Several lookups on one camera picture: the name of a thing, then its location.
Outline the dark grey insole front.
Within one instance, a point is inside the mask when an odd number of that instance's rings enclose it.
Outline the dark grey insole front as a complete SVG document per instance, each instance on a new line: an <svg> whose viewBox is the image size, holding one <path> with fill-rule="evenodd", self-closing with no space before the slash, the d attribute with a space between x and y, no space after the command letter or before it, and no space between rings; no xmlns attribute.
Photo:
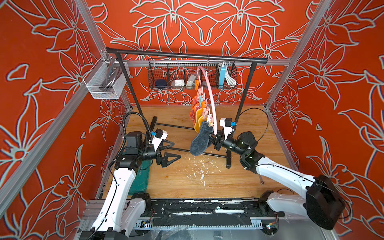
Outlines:
<svg viewBox="0 0 384 240"><path fill-rule="evenodd" d="M210 127L207 122L203 122L200 132L191 143L190 153L193 156L202 155L210 145L210 136L214 134L213 127Z"/></svg>

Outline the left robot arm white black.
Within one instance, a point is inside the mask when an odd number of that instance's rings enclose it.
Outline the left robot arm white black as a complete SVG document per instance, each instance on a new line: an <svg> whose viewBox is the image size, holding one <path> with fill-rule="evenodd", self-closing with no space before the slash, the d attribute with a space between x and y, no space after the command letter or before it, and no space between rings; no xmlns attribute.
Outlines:
<svg viewBox="0 0 384 240"><path fill-rule="evenodd" d="M162 150L174 146L167 140L168 133L156 129L146 136L142 132L131 132L123 137L123 144L115 160L113 181L104 204L90 227L83 230L81 240L126 240L139 217L151 211L150 197L144 194L128 201L129 190L142 162L154 160L163 168L180 159L179 155Z"/></svg>

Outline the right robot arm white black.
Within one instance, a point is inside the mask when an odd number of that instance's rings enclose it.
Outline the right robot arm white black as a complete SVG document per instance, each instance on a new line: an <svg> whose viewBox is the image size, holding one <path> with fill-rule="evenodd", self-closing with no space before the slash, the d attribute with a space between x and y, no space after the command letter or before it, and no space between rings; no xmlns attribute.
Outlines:
<svg viewBox="0 0 384 240"><path fill-rule="evenodd" d="M258 141L251 132L244 132L237 139L224 138L222 132L205 135L215 148L240 155L240 163L246 170L295 192L294 195L268 192L266 204L272 211L307 217L325 230L332 230L341 219L346 203L330 178L303 174L274 162L256 151Z"/></svg>

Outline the pink clip hanger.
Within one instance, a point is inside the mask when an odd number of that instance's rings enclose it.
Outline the pink clip hanger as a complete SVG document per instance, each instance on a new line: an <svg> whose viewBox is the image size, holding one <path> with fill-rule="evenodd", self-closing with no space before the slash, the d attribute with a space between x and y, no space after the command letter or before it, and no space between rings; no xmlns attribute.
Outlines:
<svg viewBox="0 0 384 240"><path fill-rule="evenodd" d="M218 120L208 73L203 67L198 66L196 74L195 90L197 91L197 96L200 96L200 107L203 109L205 121L210 127L213 127L214 134L216 135L218 133Z"/></svg>

